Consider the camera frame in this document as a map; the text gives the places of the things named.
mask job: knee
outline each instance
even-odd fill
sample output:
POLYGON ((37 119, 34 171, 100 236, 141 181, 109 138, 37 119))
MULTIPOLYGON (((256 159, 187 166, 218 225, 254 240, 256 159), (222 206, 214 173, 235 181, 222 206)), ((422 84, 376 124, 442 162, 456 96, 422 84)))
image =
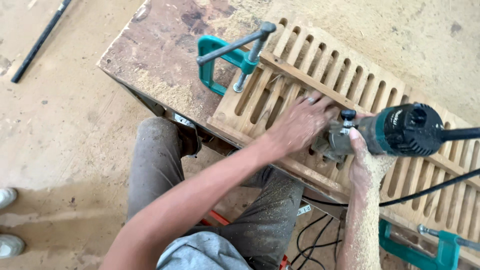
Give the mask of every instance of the knee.
POLYGON ((137 137, 178 136, 177 126, 165 117, 150 117, 143 120, 137 129, 137 137))

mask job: leg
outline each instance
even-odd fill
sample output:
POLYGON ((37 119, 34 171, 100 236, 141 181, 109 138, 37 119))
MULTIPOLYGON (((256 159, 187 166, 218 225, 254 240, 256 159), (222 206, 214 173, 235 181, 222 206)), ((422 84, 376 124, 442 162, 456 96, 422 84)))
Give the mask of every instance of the leg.
POLYGON ((304 186, 272 167, 260 170, 253 178, 253 185, 264 184, 262 193, 219 232, 252 268, 276 270, 287 250, 304 186))
POLYGON ((163 117, 140 124, 130 169, 127 220, 184 180, 180 159, 195 148, 185 135, 189 129, 163 117))

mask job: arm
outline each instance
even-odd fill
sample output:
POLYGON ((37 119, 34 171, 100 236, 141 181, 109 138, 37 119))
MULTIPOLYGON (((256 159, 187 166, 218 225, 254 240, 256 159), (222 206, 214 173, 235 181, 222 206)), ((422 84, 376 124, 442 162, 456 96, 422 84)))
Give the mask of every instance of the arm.
POLYGON ((250 146, 176 185, 119 232, 101 269, 154 269, 161 253, 233 187, 263 166, 309 146, 336 114, 330 98, 299 98, 250 146))
POLYGON ((380 182, 395 158, 372 156, 361 134, 350 129, 355 158, 349 171, 351 181, 345 239, 337 269, 379 270, 378 219, 380 182))

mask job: power tool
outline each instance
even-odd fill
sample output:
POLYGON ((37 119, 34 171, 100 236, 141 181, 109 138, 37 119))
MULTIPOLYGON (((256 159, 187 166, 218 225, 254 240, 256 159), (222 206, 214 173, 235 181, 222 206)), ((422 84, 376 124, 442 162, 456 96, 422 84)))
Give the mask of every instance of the power tool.
POLYGON ((403 104, 383 109, 375 116, 356 119, 356 111, 342 110, 343 123, 332 121, 327 133, 318 136, 312 150, 342 163, 353 154, 349 131, 356 128, 374 155, 425 157, 436 153, 446 141, 480 137, 480 128, 445 130, 442 119, 430 106, 403 104))

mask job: wooden board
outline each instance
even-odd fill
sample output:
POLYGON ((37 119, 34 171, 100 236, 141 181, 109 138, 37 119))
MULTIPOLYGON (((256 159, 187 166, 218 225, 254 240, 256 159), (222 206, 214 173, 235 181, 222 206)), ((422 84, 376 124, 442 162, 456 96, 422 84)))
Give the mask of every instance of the wooden board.
MULTIPOLYGON (((265 17, 277 24, 261 56, 261 63, 249 76, 242 93, 233 91, 240 71, 232 80, 212 118, 210 128, 247 145, 263 134, 299 95, 320 91, 340 107, 379 112, 385 107, 422 102, 440 114, 446 129, 470 127, 466 121, 411 89, 390 72, 346 47, 301 14, 274 5, 265 17)), ((380 193, 387 201, 439 184, 480 165, 479 140, 447 142, 427 158, 399 158, 385 176, 380 193)), ((348 202, 350 182, 347 157, 340 170, 323 162, 321 154, 298 153, 279 161, 278 166, 320 187, 338 202, 348 202)), ((480 179, 475 177, 436 193, 387 207, 389 220, 401 225, 424 224, 478 242, 480 239, 480 179)), ((480 253, 465 249, 462 254, 479 265, 480 253)))

